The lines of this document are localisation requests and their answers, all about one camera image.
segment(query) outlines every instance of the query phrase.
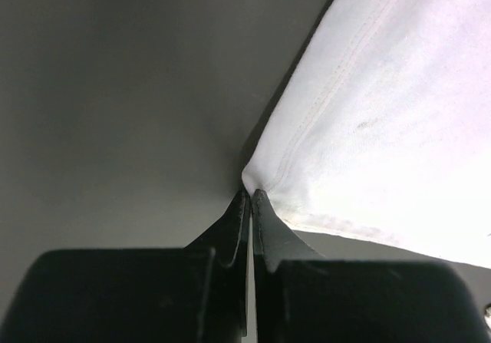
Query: stitched seam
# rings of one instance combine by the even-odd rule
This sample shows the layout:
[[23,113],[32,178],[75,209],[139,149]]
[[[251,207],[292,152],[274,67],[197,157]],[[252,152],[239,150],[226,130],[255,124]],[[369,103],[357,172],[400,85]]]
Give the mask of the stitched seam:
[[[308,114],[306,115],[305,119],[302,121],[302,124],[296,130],[294,136],[292,137],[292,139],[288,143],[288,146],[285,149],[284,154],[283,154],[283,156],[282,156],[282,158],[280,160],[280,164],[278,166],[278,170],[277,170],[275,176],[273,177],[272,180],[270,180],[264,186],[264,189],[265,190],[271,191],[274,188],[276,188],[277,186],[279,186],[280,184],[282,184],[285,176],[288,174],[288,172],[290,170],[290,167],[292,165],[290,163],[291,162],[291,159],[292,159],[292,156],[294,155],[294,153],[296,153],[296,150],[298,149],[298,145],[301,143],[302,138],[305,136],[305,134],[307,132],[310,131],[310,129],[313,126],[313,124],[315,124],[315,122],[317,121],[317,119],[324,113],[326,107],[328,106],[328,103],[330,102],[330,99],[334,96],[334,94],[336,92],[338,92],[338,90],[341,88],[341,86],[344,85],[344,83],[346,81],[346,78],[344,80],[342,80],[342,78],[343,77],[347,77],[347,76],[344,76],[344,73],[346,72],[346,70],[348,69],[348,67],[351,66],[352,60],[354,60],[355,57],[357,57],[360,54],[360,52],[363,51],[364,47],[366,46],[366,43],[361,48],[360,51],[358,51],[358,48],[360,47],[362,41],[365,39],[365,36],[367,34],[369,34],[369,32],[374,28],[374,26],[376,26],[377,23],[382,19],[382,17],[384,16],[384,11],[391,4],[391,1],[392,0],[387,0],[387,2],[385,3],[385,5],[381,9],[380,9],[380,5],[384,2],[384,0],[380,0],[377,3],[377,6],[375,7],[375,10],[372,11],[372,13],[369,15],[367,21],[360,27],[360,29],[356,33],[356,35],[359,35],[360,37],[358,38],[358,42],[356,43],[356,45],[355,45],[354,48],[351,48],[351,46],[354,44],[355,38],[353,38],[351,40],[349,46],[346,48],[346,50],[344,52],[343,57],[341,58],[341,60],[344,60],[345,57],[346,57],[346,55],[348,55],[348,52],[351,51],[351,53],[349,54],[349,57],[348,57],[347,61],[344,64],[340,63],[336,67],[336,70],[334,71],[334,73],[333,73],[333,75],[331,77],[330,82],[328,84],[326,84],[326,86],[323,88],[322,92],[315,99],[314,104],[309,109]],[[379,14],[378,14],[377,18],[375,19],[375,21],[373,23],[370,23],[371,20],[374,18],[374,16],[377,14],[377,11],[379,11],[378,12]],[[362,34],[361,32],[367,26],[368,26],[368,29]],[[374,35],[372,35],[368,41],[370,41],[376,34],[377,34],[377,32]],[[334,89],[328,95],[329,98],[326,98],[324,101],[321,101],[321,98],[325,95],[325,92],[326,92],[326,89],[328,88],[328,86],[332,86],[332,85],[334,85]],[[321,103],[321,109],[317,109],[319,103]]]

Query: gray surface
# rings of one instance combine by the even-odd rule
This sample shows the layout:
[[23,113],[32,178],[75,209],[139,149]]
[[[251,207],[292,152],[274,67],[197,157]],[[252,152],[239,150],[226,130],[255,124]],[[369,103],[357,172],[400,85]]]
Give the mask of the gray surface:
[[0,0],[0,315],[45,250],[183,246],[217,219],[325,2]]

